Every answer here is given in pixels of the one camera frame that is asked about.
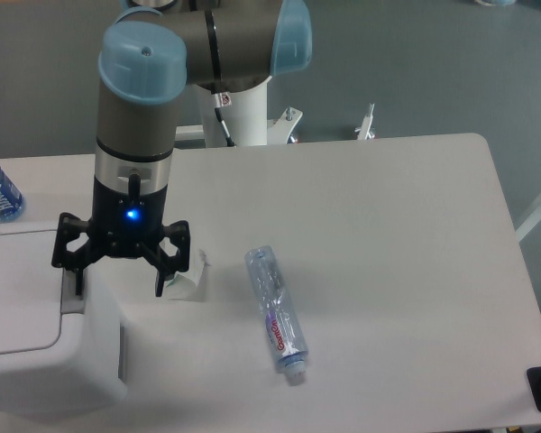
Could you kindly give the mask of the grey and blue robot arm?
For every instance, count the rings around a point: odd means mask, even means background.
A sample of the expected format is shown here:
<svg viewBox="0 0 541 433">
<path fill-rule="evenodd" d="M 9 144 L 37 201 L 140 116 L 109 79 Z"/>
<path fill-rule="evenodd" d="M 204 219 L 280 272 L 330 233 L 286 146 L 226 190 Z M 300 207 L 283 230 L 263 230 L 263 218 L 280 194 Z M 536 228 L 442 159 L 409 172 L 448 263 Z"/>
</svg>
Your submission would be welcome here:
<svg viewBox="0 0 541 433">
<path fill-rule="evenodd" d="M 104 34 L 92 214 L 60 215 L 51 260 L 77 297 L 86 268 L 103 257 L 145 259 L 157 271 L 157 293 L 188 269 L 188 223 L 162 222 L 185 87 L 236 94 L 311 60 L 311 19 L 302 1 L 173 6 L 129 1 Z"/>
</svg>

